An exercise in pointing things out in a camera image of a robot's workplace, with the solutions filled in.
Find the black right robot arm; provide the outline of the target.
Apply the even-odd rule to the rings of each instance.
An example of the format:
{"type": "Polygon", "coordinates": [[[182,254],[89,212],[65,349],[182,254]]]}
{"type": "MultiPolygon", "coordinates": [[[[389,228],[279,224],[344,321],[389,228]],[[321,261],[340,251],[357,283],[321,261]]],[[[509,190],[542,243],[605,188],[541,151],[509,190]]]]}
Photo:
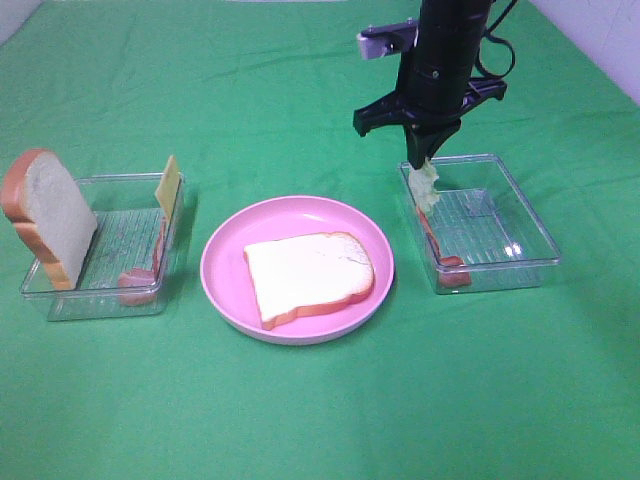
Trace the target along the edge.
{"type": "Polygon", "coordinates": [[[461,126],[461,118],[489,99],[501,100],[507,84],[480,67],[481,40],[490,37],[490,1],[424,1],[418,19],[368,27],[357,35],[366,59],[400,54],[394,90],[357,109],[353,126],[366,136],[403,127],[407,160],[419,170],[461,126]]]}

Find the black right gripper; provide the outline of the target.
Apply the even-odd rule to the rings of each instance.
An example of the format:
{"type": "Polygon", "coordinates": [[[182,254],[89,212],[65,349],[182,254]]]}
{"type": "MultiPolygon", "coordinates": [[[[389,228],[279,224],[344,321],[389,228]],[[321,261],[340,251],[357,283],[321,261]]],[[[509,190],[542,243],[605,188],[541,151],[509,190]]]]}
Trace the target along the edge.
{"type": "Polygon", "coordinates": [[[412,49],[401,55],[395,88],[354,111],[353,126],[360,136],[391,125],[405,125],[407,161],[421,169],[460,129],[463,115],[484,101],[501,100],[504,80],[474,77],[473,57],[432,65],[412,49]]]}

